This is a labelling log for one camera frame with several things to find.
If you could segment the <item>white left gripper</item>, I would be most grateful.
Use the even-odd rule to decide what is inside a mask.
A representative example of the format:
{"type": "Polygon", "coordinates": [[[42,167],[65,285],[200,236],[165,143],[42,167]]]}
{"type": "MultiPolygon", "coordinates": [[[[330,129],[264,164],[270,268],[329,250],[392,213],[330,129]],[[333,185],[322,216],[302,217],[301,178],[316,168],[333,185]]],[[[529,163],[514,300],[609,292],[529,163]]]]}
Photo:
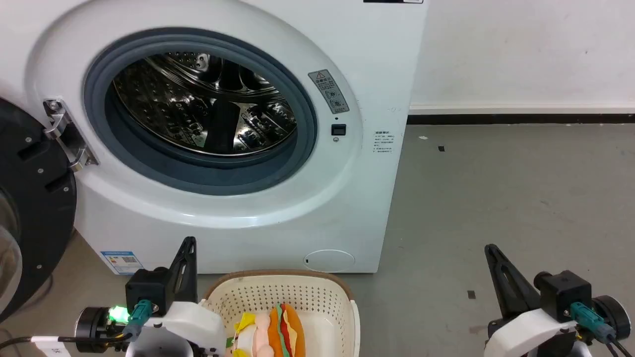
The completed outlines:
{"type": "Polygon", "coordinates": [[[80,353],[107,350],[127,357],[222,357],[227,336],[222,318],[198,301],[195,237],[185,237],[170,267],[165,313],[147,300],[124,306],[87,307],[80,314],[75,346],[80,353]]]}

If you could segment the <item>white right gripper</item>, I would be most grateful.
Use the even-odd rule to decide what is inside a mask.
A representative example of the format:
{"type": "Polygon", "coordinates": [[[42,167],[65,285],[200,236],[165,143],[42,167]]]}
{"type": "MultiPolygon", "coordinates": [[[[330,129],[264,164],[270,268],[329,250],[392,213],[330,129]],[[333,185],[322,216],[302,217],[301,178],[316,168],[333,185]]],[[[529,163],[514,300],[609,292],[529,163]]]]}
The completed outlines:
{"type": "Polygon", "coordinates": [[[569,321],[558,322],[540,307],[530,282],[495,244],[484,248],[501,310],[500,325],[486,341],[486,357],[591,357],[590,346],[603,344],[613,357],[630,357],[622,341],[631,336],[632,321],[623,305],[608,295],[591,305],[572,303],[569,321]]]}

